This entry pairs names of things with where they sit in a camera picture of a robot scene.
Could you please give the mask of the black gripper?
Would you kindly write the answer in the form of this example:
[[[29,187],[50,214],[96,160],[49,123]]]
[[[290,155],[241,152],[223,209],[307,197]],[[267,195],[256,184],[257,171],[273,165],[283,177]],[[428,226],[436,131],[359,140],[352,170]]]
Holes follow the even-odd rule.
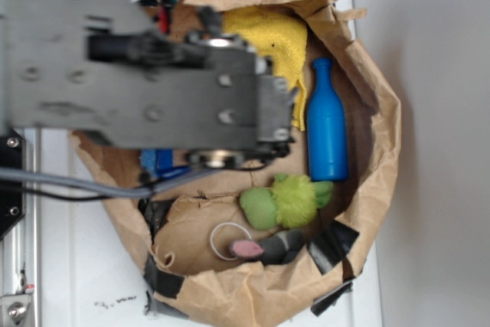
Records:
[[[296,92],[273,60],[238,34],[191,31],[183,79],[183,152],[192,167],[242,170],[289,154]]]

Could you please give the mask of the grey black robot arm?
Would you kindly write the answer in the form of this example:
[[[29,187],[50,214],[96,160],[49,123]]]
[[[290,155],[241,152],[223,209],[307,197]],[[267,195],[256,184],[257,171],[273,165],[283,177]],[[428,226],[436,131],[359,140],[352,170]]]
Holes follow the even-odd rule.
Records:
[[[130,0],[1,0],[1,133],[69,129],[239,169],[289,154],[294,93],[220,15],[182,41]]]

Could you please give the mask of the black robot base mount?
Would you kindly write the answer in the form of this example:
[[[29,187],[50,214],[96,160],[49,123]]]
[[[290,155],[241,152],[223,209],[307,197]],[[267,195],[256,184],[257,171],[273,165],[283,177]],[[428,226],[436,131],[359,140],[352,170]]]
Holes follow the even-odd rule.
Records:
[[[25,168],[25,140],[15,130],[1,136],[1,168]],[[1,179],[1,240],[25,216],[21,182]]]

